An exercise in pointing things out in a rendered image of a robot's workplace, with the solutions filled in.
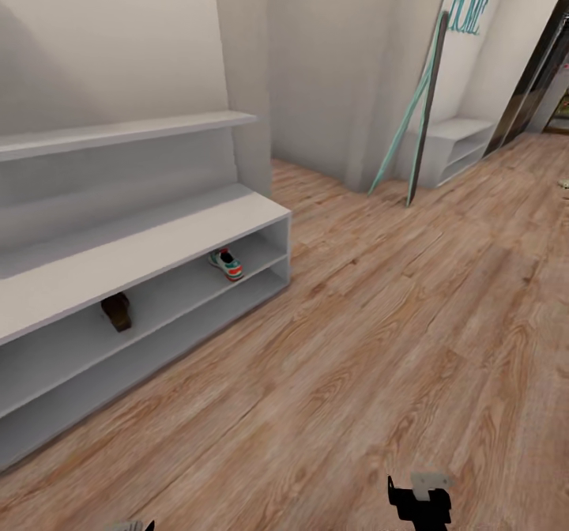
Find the sandal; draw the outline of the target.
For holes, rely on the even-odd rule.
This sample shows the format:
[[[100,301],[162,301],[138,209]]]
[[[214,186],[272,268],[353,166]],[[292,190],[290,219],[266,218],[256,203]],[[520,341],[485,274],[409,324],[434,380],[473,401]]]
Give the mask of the sandal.
[[[116,295],[102,299],[101,307],[104,309],[105,314],[111,319],[111,324],[115,327],[118,333],[130,330],[132,324],[130,323],[127,309],[129,307],[129,300],[124,293],[116,293]]]

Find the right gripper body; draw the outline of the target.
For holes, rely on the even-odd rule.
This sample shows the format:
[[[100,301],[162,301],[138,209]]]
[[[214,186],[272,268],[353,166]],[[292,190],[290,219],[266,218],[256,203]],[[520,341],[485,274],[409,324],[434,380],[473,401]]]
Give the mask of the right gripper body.
[[[420,519],[425,517],[438,518],[441,523],[450,524],[450,504],[444,490],[430,490],[429,502],[416,500],[412,489],[394,488],[395,507],[401,521],[413,521],[415,529]]]

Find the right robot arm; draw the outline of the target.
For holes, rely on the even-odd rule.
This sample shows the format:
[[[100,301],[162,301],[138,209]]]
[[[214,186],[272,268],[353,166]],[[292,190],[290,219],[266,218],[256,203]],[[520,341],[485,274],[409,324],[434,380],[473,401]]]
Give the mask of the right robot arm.
[[[399,519],[413,521],[415,531],[447,531],[450,504],[444,490],[454,486],[451,475],[413,472],[410,477],[413,489],[388,486],[388,500],[397,507]]]

